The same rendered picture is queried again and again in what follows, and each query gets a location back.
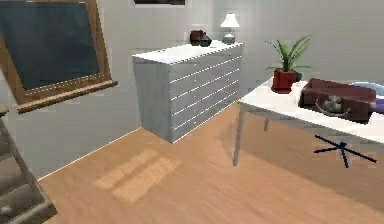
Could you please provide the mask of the dark red box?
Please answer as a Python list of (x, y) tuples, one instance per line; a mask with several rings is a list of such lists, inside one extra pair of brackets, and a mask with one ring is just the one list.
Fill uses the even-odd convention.
[(201, 43), (202, 35), (204, 34), (203, 30), (192, 30), (190, 32), (190, 44), (192, 46), (199, 46)]

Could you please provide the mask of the white table lamp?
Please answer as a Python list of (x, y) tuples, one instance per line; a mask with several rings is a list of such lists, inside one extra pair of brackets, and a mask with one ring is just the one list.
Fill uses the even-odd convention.
[(232, 29), (240, 27), (236, 19), (236, 15), (234, 13), (228, 13), (224, 21), (221, 23), (220, 27), (228, 29), (228, 32), (223, 36), (222, 42), (225, 44), (234, 44), (235, 36), (232, 33)]

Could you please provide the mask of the dark red suitcase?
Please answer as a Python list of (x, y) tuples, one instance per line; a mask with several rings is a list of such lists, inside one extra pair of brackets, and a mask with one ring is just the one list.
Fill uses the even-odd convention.
[(312, 78), (303, 87), (298, 106), (329, 117), (367, 124), (376, 106), (376, 91)]

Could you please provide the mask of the framed wall picture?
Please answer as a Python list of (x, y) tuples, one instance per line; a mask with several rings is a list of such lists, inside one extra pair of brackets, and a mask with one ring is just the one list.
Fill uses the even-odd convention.
[(135, 4), (185, 5), (186, 0), (134, 0)]

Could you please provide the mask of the green house plant red pot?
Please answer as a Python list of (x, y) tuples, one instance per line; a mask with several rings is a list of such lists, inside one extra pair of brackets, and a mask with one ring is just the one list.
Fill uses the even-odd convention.
[(297, 75), (296, 61), (304, 54), (311, 44), (312, 36), (305, 35), (298, 39), (292, 46), (277, 40), (270, 45), (280, 56), (279, 67), (270, 66), (267, 70), (273, 71), (271, 90), (278, 94), (288, 94), (292, 91), (292, 85)]

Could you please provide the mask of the wooden framed window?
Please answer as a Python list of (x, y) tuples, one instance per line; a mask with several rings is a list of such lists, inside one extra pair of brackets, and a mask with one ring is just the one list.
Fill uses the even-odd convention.
[(0, 0), (0, 71), (20, 114), (115, 86), (96, 0)]

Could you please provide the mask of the grey shelf unit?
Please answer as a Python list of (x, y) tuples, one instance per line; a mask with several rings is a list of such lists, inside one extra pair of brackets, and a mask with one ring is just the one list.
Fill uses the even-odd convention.
[(2, 117), (0, 103), (0, 224), (43, 224), (57, 209), (29, 171)]

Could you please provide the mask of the white table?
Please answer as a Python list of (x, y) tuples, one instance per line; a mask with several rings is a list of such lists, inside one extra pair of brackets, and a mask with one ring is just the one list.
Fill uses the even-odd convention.
[(375, 161), (373, 158), (350, 149), (351, 145), (384, 155), (383, 114), (373, 113), (370, 121), (364, 125), (300, 108), (298, 102), (301, 90), (306, 84), (306, 81), (299, 81), (293, 85), (291, 93), (277, 94), (271, 90), (272, 79), (269, 79), (238, 100), (240, 112), (234, 145), (234, 166), (238, 165), (246, 112), (263, 116), (265, 118), (264, 130), (268, 129), (270, 120), (276, 120), (312, 132), (316, 139), (332, 145), (341, 152), (346, 167), (349, 167), (346, 158), (347, 152)]

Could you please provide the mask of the grey chest of drawers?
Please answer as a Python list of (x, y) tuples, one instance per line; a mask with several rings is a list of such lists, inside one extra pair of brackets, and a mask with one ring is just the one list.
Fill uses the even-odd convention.
[(237, 101), (242, 51), (214, 41), (133, 55), (141, 126), (175, 143)]

